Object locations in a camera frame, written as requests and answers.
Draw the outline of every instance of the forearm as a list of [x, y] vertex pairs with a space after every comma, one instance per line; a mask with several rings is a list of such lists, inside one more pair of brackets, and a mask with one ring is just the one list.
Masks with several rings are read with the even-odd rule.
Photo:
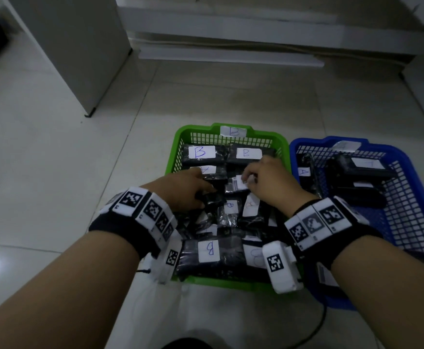
[[364, 236], [332, 264], [336, 281], [386, 348], [424, 348], [424, 264]]
[[0, 348], [103, 348], [138, 264], [118, 235], [84, 235], [0, 306]]

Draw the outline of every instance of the wristband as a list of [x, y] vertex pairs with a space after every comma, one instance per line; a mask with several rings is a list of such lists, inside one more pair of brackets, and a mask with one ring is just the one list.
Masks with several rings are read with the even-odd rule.
[[117, 234], [133, 245], [140, 258], [149, 252], [157, 258], [176, 226], [176, 218], [163, 199], [145, 188], [130, 187], [100, 209], [88, 230]]
[[301, 259], [319, 261], [329, 270], [335, 258], [365, 235], [383, 238], [369, 221], [338, 196], [303, 205], [285, 222]]

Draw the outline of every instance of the person's left hand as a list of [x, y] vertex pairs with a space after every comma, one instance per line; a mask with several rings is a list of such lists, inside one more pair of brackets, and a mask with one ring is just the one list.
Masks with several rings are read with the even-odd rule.
[[199, 167], [162, 176], [140, 187], [158, 194], [168, 203], [172, 212], [187, 212], [192, 209], [204, 208], [203, 202], [196, 199], [196, 193], [216, 191], [210, 183], [203, 180]]

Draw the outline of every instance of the person's right hand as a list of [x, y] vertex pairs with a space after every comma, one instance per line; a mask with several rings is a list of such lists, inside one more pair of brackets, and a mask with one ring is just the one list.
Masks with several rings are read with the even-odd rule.
[[276, 207], [287, 217], [292, 217], [303, 204], [318, 197], [302, 189], [296, 179], [285, 169], [278, 158], [264, 155], [258, 162], [249, 164], [242, 179], [262, 201]]

